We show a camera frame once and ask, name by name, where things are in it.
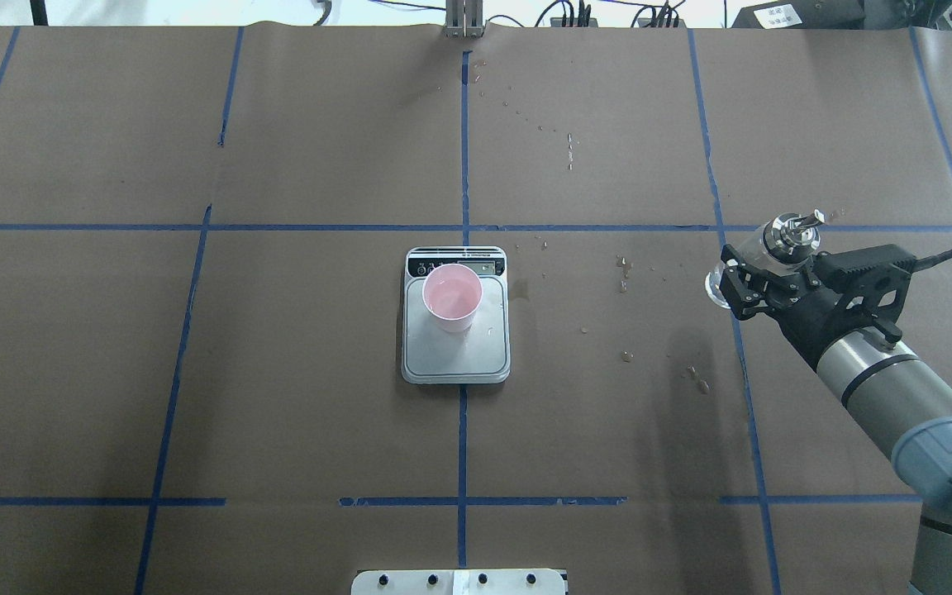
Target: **pink cup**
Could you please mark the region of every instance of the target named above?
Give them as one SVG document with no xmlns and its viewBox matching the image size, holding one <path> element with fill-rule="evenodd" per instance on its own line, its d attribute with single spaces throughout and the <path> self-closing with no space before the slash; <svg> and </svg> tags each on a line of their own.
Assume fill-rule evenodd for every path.
<svg viewBox="0 0 952 595">
<path fill-rule="evenodd" d="M 483 282 L 464 264 L 443 264 L 424 279 L 421 295 L 439 328 L 461 332 L 473 324 L 483 300 Z"/>
</svg>

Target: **plastic cup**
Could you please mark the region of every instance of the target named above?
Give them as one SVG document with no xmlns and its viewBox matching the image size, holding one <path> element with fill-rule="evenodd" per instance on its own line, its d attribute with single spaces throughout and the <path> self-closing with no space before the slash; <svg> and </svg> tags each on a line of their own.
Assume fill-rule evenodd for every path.
<svg viewBox="0 0 952 595">
<path fill-rule="evenodd" d="M 473 324 L 483 300 L 483 282 L 464 264 L 443 264 L 424 279 L 421 297 L 439 328 L 461 332 Z"/>
</svg>

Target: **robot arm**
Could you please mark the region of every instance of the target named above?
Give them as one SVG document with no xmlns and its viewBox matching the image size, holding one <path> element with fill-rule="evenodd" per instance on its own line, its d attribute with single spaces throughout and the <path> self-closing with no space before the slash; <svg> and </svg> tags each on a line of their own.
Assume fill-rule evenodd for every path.
<svg viewBox="0 0 952 595">
<path fill-rule="evenodd" d="M 737 320 L 766 313 L 921 496 L 910 593 L 952 595 L 952 388 L 896 327 L 911 276 L 929 259 L 898 245 L 816 253 L 820 213 L 786 213 L 725 245 L 707 293 Z"/>
</svg>

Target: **digital kitchen scale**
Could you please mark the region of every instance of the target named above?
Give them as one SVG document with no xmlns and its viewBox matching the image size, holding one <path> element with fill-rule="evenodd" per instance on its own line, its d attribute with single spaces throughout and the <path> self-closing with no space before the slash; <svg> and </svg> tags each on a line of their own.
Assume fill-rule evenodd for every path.
<svg viewBox="0 0 952 595">
<path fill-rule="evenodd" d="M 467 331 L 447 332 L 424 306 L 424 279 L 443 264 L 464 264 L 483 282 Z M 509 376 L 506 252 L 494 245 L 415 248 L 403 269 L 402 374 L 413 384 L 495 384 Z"/>
</svg>

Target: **metal bracket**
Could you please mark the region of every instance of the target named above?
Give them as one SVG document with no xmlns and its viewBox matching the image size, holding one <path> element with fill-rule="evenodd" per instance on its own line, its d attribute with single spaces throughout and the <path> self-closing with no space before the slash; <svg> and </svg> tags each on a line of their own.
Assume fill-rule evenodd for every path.
<svg viewBox="0 0 952 595">
<path fill-rule="evenodd" d="M 483 0 L 446 0 L 447 37 L 483 37 Z"/>
</svg>

